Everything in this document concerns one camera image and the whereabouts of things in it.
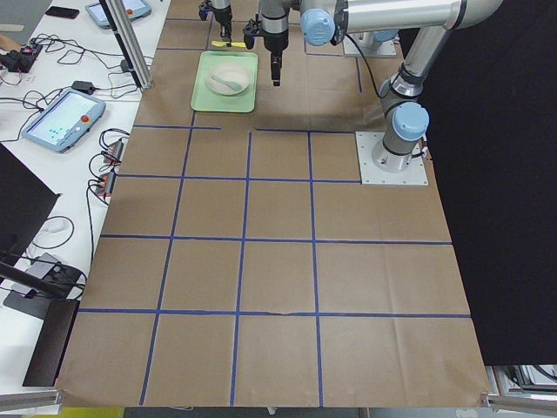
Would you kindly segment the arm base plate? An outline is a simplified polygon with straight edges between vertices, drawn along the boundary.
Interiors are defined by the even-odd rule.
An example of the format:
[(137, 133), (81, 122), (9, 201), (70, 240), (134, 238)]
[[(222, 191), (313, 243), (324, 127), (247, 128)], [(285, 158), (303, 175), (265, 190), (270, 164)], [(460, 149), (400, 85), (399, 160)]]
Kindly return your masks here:
[(362, 185), (428, 186), (419, 143), (405, 155), (390, 153), (383, 144), (385, 133), (356, 131), (355, 139)]

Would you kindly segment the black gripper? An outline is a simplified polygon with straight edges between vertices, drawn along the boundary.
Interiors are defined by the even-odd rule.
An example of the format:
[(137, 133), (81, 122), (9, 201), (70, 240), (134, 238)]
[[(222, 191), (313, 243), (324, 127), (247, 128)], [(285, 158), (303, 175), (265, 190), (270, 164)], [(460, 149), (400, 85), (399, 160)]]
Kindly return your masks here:
[(288, 15), (282, 11), (272, 17), (261, 13), (262, 34), (265, 48), (270, 52), (271, 80), (274, 86), (280, 86), (281, 60), (283, 51), (288, 47)]
[(225, 40), (225, 47), (232, 47), (232, 7), (213, 8), (213, 15), (220, 24), (220, 37)]

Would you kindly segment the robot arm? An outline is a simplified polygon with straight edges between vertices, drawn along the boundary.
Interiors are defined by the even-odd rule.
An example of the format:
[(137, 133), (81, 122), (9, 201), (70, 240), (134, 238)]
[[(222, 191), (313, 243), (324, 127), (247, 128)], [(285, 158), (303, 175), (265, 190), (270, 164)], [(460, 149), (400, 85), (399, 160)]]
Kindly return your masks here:
[(220, 36), (227, 47), (232, 46), (232, 7), (230, 0), (203, 0), (198, 6), (198, 16), (206, 21), (212, 14), (220, 25)]
[[(426, 78), (449, 37), (488, 19), (499, 1), (261, 1), (244, 27), (252, 47), (263, 40), (270, 53), (271, 80), (281, 84), (283, 54), (289, 44), (289, 14), (299, 14), (304, 42), (313, 48), (331, 45), (355, 57), (368, 71), (372, 93), (386, 120), (386, 133), (373, 147), (371, 160), (384, 172), (403, 172), (415, 158), (414, 147), (426, 134), (429, 115), (419, 103)], [(403, 30), (416, 30), (393, 74), (377, 79), (373, 66), (383, 48), (394, 46)]]

